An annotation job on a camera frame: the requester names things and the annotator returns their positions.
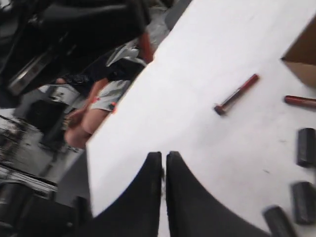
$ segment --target red marker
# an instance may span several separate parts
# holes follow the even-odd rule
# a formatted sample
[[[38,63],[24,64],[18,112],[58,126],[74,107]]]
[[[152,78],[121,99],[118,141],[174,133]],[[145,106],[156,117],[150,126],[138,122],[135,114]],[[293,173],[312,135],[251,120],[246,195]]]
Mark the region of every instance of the red marker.
[[[284,102],[289,105],[316,108],[316,100],[310,98],[287,95],[284,97]]]
[[[224,115],[229,105],[242,96],[254,83],[259,79],[257,74],[249,78],[241,87],[239,87],[230,97],[228,97],[221,105],[216,105],[214,110],[219,115]]]

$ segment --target white tabletop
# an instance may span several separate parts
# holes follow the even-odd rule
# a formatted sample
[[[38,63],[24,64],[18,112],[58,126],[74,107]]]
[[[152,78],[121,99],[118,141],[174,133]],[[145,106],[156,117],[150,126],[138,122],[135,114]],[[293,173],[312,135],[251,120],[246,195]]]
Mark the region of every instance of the white tabletop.
[[[316,115],[282,98],[316,94],[280,58],[315,11],[314,0],[194,0],[88,143],[94,215],[126,189],[148,152],[174,150],[212,195],[255,226],[268,230],[261,211],[271,204],[292,218],[289,184],[314,181],[295,164],[296,132],[316,127]],[[254,73],[258,83],[218,116],[214,104]],[[295,227],[315,236],[314,227]]]

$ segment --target person's hand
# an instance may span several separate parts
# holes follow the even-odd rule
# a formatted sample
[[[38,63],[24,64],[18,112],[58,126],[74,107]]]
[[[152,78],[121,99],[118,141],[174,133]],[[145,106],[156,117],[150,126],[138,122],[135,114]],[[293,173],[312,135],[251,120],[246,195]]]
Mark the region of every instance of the person's hand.
[[[86,109],[78,109],[66,116],[66,121],[68,124],[68,127],[74,127],[81,123],[84,114],[86,113]]]

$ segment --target cardboard box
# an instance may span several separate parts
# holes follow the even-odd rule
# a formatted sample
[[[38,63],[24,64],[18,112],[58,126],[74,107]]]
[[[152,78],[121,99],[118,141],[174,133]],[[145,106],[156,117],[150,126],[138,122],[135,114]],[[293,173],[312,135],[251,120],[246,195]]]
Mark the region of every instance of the cardboard box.
[[[316,87],[316,17],[281,60],[302,83]]]

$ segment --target person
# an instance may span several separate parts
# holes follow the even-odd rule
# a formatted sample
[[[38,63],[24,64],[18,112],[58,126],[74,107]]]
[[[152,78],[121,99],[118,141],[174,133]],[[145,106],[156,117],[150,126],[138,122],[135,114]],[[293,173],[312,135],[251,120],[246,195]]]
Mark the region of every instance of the person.
[[[139,47],[143,60],[146,63],[151,62],[153,52],[147,33],[139,38]],[[124,60],[106,67],[107,58],[108,56],[101,57],[85,74],[66,75],[56,80],[57,84],[70,85],[81,85],[93,81],[84,106],[66,117],[69,123],[64,137],[68,145],[72,147],[85,148],[86,142],[113,111],[116,103],[130,86],[131,78],[140,73],[139,68],[128,66],[128,62]]]

